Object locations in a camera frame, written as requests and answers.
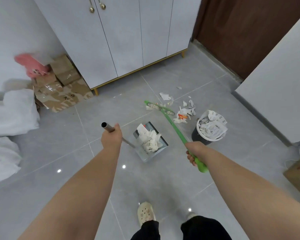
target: green broom handle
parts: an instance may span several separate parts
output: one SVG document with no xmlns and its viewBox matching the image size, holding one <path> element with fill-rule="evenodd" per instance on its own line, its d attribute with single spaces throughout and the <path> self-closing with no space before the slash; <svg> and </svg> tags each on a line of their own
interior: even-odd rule
<svg viewBox="0 0 300 240">
<path fill-rule="evenodd" d="M 167 118 L 167 120 L 169 121 L 169 123 L 172 125 L 173 129 L 176 131 L 176 133 L 180 137 L 180 139 L 183 142 L 183 144 L 186 144 L 188 142 L 187 139 L 184 137 L 184 135 L 181 133 L 181 131 L 178 129 L 178 127 L 174 124 L 174 122 L 169 117 L 169 115 L 166 114 L 163 109 L 161 109 L 160 111 L 161 111 L 161 113 L 164 114 L 164 116 Z M 195 155 L 193 155 L 191 152 L 189 152 L 189 153 L 194 158 L 194 161 L 197 164 L 199 171 L 202 172 L 202 173 L 207 172 L 208 171 L 207 166 L 202 161 L 200 161 Z"/>
</svg>

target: brown door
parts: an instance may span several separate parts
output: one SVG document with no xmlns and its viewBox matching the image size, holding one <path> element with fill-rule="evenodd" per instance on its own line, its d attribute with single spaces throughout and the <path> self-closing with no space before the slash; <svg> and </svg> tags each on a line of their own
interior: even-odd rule
<svg viewBox="0 0 300 240">
<path fill-rule="evenodd" d="M 300 0 L 202 0 L 194 39 L 243 79 L 300 18 Z"/>
</svg>

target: cabinet base trim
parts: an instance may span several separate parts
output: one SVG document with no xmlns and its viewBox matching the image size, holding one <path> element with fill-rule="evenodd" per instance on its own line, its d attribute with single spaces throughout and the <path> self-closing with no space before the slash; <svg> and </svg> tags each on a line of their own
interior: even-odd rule
<svg viewBox="0 0 300 240">
<path fill-rule="evenodd" d="M 170 55 L 170 56 L 164 57 L 164 58 L 162 58 L 162 59 L 160 59 L 160 60 L 157 60 L 157 61 L 155 61 L 155 62 L 152 62 L 152 63 L 150 63 L 150 64 L 148 64 L 148 65 L 143 66 L 143 67 L 140 67 L 140 68 L 138 68 L 138 69 L 136 69 L 136 70 L 134 70 L 134 71 L 132 71 L 132 72 L 129 72 L 129 73 L 124 74 L 124 75 L 122 75 L 122 76 L 116 77 L 116 78 L 114 78 L 114 79 L 112 79 L 112 80 L 110 80 L 110 81 L 107 81 L 107 82 L 105 82 L 105 83 L 102 83 L 102 84 L 100 84 L 100 85 L 94 87 L 94 88 L 91 88 L 91 90 L 94 90 L 95 93 L 96 93 L 96 96 L 98 96 L 99 94 L 98 94 L 97 88 L 100 88 L 100 87 L 102 87 L 102 86 L 104 86 L 104 85 L 106 85 L 106 84 L 108 84 L 108 83 L 112 83 L 112 82 L 115 81 L 115 80 L 118 80 L 118 79 L 120 79 L 120 78 L 123 78 L 123 77 L 125 77 L 125 76 L 128 76 L 128 75 L 130 75 L 130 74 L 132 74 L 132 73 L 134 73 L 134 72 L 140 71 L 140 70 L 142 70 L 143 68 L 149 67 L 149 66 L 151 66 L 151 65 L 153 65 L 153 64 L 156 64 L 156 63 L 158 63 L 158 62 L 160 62 L 160 61 L 162 61 L 162 60 L 168 59 L 168 58 L 170 58 L 170 57 L 172 57 L 172 56 L 175 56 L 175 55 L 177 55 L 177 54 L 180 54 L 180 53 L 181 53 L 182 58 L 184 58 L 185 52 L 186 52 L 187 50 L 188 50 L 188 48 L 187 48 L 187 49 L 184 49 L 184 50 L 181 50 L 181 51 L 179 51 L 179 52 L 176 52 L 176 53 L 174 53 L 174 54 L 172 54 L 172 55 Z"/>
</svg>

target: person's left hand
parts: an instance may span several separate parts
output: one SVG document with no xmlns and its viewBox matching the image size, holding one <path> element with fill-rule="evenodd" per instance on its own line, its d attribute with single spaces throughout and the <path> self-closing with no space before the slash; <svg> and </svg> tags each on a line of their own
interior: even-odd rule
<svg viewBox="0 0 300 240">
<path fill-rule="evenodd" d="M 120 148 L 122 143 L 122 132 L 120 125 L 116 123 L 114 125 L 115 130 L 113 132 L 104 131 L 101 137 L 101 143 L 104 149 L 107 148 Z"/>
</svg>

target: pink stuffed toy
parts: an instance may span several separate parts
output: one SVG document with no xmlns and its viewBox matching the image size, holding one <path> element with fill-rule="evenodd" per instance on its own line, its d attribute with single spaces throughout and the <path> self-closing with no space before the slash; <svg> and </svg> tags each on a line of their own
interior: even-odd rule
<svg viewBox="0 0 300 240">
<path fill-rule="evenodd" d="M 36 59 L 34 59 L 31 54 L 24 53 L 14 57 L 14 60 L 23 65 L 27 70 L 27 76 L 35 78 L 38 76 L 43 76 L 48 73 L 49 67 L 40 64 Z"/>
</svg>

